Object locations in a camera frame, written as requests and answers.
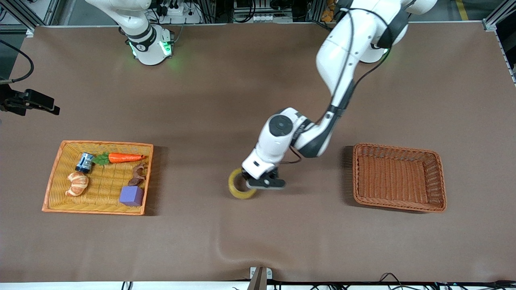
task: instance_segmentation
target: blue can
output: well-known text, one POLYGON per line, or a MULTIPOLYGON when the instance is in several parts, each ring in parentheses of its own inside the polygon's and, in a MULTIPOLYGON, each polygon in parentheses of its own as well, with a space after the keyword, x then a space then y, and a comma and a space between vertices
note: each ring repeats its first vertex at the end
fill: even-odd
POLYGON ((95 156, 84 152, 80 157, 79 163, 75 167, 75 170, 82 173, 90 173, 91 170, 91 161, 95 158, 95 156))

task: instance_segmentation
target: yellow floor marking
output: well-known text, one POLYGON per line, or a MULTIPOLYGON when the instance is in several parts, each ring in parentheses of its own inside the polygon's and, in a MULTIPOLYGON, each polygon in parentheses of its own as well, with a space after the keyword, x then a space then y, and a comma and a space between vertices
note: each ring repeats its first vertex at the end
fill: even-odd
POLYGON ((455 0, 455 3, 457 3, 457 8, 459 8, 460 17, 463 21, 469 20, 467 17, 466 9, 464 8, 464 3, 462 0, 455 0))

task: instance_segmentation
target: toy carrot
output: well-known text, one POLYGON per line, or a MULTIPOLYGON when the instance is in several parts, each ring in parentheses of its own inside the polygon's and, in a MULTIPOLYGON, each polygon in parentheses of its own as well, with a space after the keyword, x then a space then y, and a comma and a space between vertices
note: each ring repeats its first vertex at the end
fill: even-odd
POLYGON ((109 162, 111 163, 122 163, 122 162, 132 162, 132 161, 140 161, 145 158, 144 155, 139 154, 123 154, 123 153, 104 153, 101 155, 97 155, 92 162, 98 165, 106 165, 109 162))
POLYGON ((111 163, 122 163, 143 160, 145 156, 138 154, 122 154, 122 153, 110 153, 109 162, 111 163))

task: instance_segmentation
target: orange wicker basket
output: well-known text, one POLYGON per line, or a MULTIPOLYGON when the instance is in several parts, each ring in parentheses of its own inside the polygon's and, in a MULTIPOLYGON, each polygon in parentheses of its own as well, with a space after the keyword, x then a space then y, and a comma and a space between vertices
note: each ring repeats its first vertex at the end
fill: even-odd
POLYGON ((149 188, 153 150, 152 144, 145 143, 63 141, 52 166, 42 210, 76 214, 143 215, 149 188), (146 167, 143 170, 146 180, 139 185, 143 189, 142 206, 126 206, 119 202, 122 187, 127 185, 127 182, 133 177, 133 167, 140 161, 105 166, 95 165, 87 174, 89 184, 84 193, 77 197, 66 196, 65 191, 70 188, 67 176, 75 171, 75 165, 83 152, 90 154, 119 152, 144 155, 146 158, 142 162, 146 167))
POLYGON ((353 197, 365 205, 441 213, 441 158, 431 150, 359 143, 353 150, 353 197))

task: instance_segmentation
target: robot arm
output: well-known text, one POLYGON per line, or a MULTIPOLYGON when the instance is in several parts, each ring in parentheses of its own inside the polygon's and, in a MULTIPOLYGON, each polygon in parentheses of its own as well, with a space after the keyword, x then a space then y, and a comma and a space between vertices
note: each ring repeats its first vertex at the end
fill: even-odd
POLYGON ((145 15, 151 0, 86 0, 120 25, 129 39, 134 56, 153 66, 172 55, 173 37, 169 30, 151 24, 145 15))
POLYGON ((307 158, 321 156, 354 91, 353 74, 360 59, 372 48, 389 48, 401 40, 408 25, 403 8, 412 8, 422 14, 435 2, 339 0, 337 7, 347 13, 340 17, 316 57, 317 70, 333 93, 331 103, 318 124, 293 108, 271 116, 262 128, 255 148, 242 163, 247 186, 283 188, 285 182, 278 178, 278 164, 290 146, 307 158))
POLYGON ((254 179, 247 179, 248 187, 283 187, 284 182, 275 178, 276 167, 290 146, 307 158, 319 157, 324 153, 333 128, 351 98, 354 70, 369 47, 375 30, 375 16, 363 10, 350 11, 339 21, 316 57, 319 74, 330 92, 335 92, 330 106, 319 124, 293 108, 280 110, 271 116, 262 128, 252 153, 242 163, 246 174, 254 179), (355 27, 353 32, 350 29, 351 21, 355 27), (351 39, 352 46, 348 51, 351 39))

